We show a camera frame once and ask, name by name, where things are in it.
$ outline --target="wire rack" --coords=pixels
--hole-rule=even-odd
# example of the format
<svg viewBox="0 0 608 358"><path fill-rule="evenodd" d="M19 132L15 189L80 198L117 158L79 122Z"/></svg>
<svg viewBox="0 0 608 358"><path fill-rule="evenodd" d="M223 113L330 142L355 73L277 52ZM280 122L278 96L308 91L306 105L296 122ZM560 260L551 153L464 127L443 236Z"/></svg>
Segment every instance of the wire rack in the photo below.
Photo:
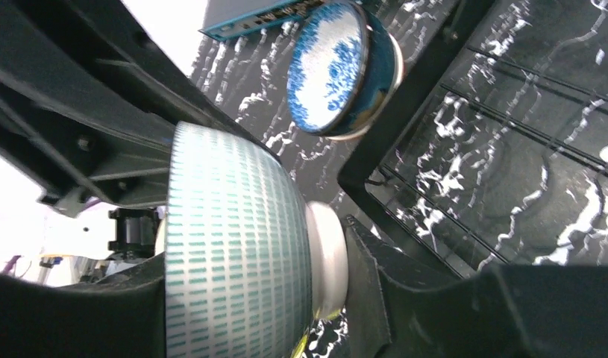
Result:
<svg viewBox="0 0 608 358"><path fill-rule="evenodd" d="M373 200L346 191L392 239L420 242L462 277L608 263L608 78L569 81L548 60L484 48L464 45L406 122L365 180Z"/></svg>

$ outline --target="ceramic bowl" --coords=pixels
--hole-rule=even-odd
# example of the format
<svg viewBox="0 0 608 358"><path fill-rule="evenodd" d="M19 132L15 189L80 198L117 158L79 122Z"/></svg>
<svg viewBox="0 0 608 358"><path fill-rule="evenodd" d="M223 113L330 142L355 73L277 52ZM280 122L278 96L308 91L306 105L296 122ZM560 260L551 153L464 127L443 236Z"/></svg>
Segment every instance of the ceramic bowl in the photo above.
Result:
<svg viewBox="0 0 608 358"><path fill-rule="evenodd" d="M397 86L399 48L375 16L349 1L315 10L295 44L287 99L295 124L344 139L369 126Z"/></svg>
<svg viewBox="0 0 608 358"><path fill-rule="evenodd" d="M168 191L155 245L165 242L167 356L299 358L313 319L348 291L334 210L304 203L265 148L187 123Z"/></svg>

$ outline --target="dark speckled surface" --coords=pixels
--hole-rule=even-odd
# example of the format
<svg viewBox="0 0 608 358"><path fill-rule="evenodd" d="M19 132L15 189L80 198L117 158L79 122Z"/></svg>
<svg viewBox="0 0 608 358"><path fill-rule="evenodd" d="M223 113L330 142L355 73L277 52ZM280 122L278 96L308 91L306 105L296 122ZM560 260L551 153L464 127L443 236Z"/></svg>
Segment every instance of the dark speckled surface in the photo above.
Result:
<svg viewBox="0 0 608 358"><path fill-rule="evenodd" d="M368 1L366 7L399 42L405 65L410 68L454 2L377 0ZM285 101L286 73L297 30L298 24L286 23L281 28L226 43L205 39L191 79L229 116L280 155L308 201L328 202L340 215L356 214L371 226L336 183L336 174L355 143L308 136L295 128L289 116ZM433 104L433 115L424 119L425 125L417 136L401 144L389 165L413 180L416 186L430 184L429 195L439 194L439 204L451 218L477 231L492 250L500 245L500 260L532 263L537 257L554 254L554 261L563 260L567 255L565 260L572 263L608 263L608 175L605 174L608 172L608 0L503 1L471 45L501 57L500 61L477 57L467 51L445 77L451 89L506 113L516 124L523 124L524 129L546 134L549 141L570 145L569 148L576 148L586 156L602 160L603 164L607 163L602 166L604 173L595 163L587 168L561 153L548 151L547 144L530 140L514 127L505 125L507 120L476 117L477 111L444 90L440 101ZM514 66L505 65L503 60ZM557 85L547 78L574 86ZM444 108L441 104L446 101L450 103ZM442 108L442 116L436 123ZM506 127L510 129L501 133ZM494 148L488 151L491 147L487 143L494 144ZM429 151L430 145L439 150L419 165L420 156ZM477 155L470 154L476 156L475 161L465 157L466 166L460 166L456 172L450 170L456 155L476 150ZM484 181L477 185L477 170L472 165L488 160L489 152L495 158L494 163L500 165L487 166L482 173ZM439 178L421 182L424 173L431 169L439 173ZM446 195L441 195L447 185ZM535 195L540 193L540 198L526 199L535 192ZM460 238L468 241L468 233L446 220L436 224L425 221L433 210L421 212L416 209L415 196L413 200L403 203L399 215L406 219L413 214L408 222L424 234L427 245L432 242L431 245L454 246L456 254L468 264L467 274L491 263L489 251L478 249L476 242L453 245L459 243ZM516 216L514 222L518 226L512 231L516 207L526 213ZM565 234L567 241L560 242L568 229L572 233ZM523 252L520 245L538 250ZM563 252L570 245L574 249ZM321 333L324 338L318 340ZM311 336L307 354L345 356L346 333L343 317L331 324L321 324Z"/></svg>

